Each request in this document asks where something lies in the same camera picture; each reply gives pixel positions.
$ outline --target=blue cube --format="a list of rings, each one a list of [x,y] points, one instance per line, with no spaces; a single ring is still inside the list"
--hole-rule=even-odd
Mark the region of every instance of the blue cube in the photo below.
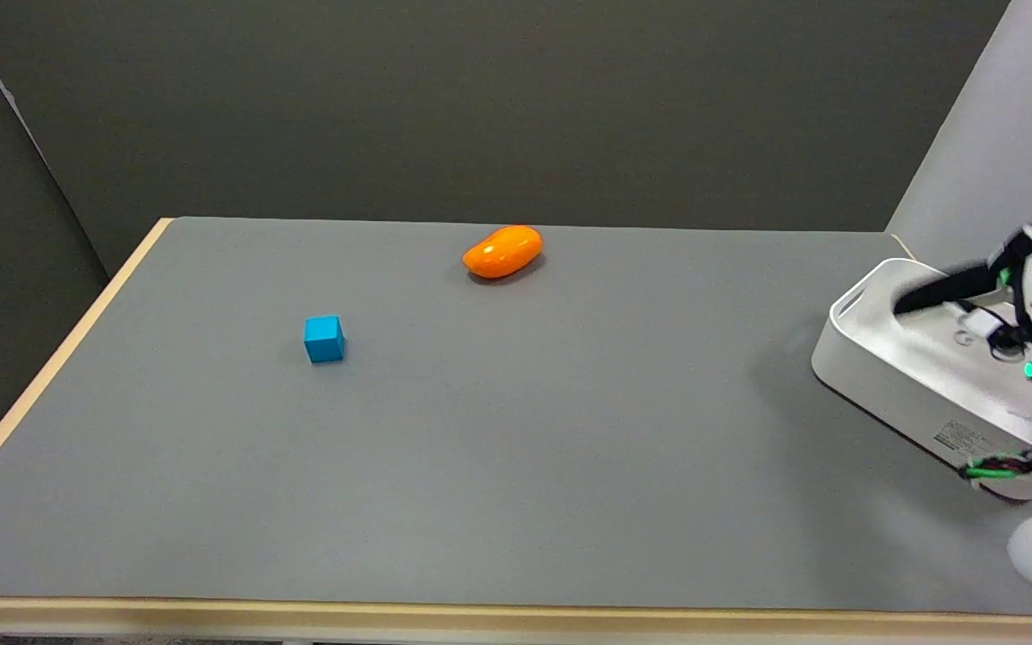
[[[304,351],[313,363],[327,363],[345,357],[345,334],[336,316],[304,320]]]

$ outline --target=green cable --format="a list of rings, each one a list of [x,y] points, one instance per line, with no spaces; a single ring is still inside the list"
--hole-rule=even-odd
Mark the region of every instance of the green cable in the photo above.
[[[966,477],[971,480],[1012,480],[1020,473],[1014,471],[991,471],[989,469],[967,469]]]

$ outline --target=orange toy mango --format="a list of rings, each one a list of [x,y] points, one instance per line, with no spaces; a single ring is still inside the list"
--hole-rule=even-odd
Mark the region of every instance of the orange toy mango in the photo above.
[[[526,266],[543,248],[544,240],[536,228],[505,226],[467,249],[464,266],[480,278],[504,278]]]

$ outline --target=white tray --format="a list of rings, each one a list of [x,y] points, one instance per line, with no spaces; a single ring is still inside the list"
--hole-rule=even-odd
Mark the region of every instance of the white tray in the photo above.
[[[894,302],[941,275],[922,262],[881,262],[831,307],[811,355],[815,376],[884,424],[953,466],[971,457],[1032,448],[1032,383],[1022,366],[990,354],[934,308],[897,319]],[[1004,302],[991,305],[1007,320]],[[983,480],[991,491],[1032,499],[1032,477]]]

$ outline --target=label sticker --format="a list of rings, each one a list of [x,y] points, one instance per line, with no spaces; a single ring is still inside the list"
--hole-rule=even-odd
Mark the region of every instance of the label sticker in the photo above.
[[[995,452],[995,445],[990,440],[960,421],[946,421],[934,436],[934,441],[967,457],[988,457]]]

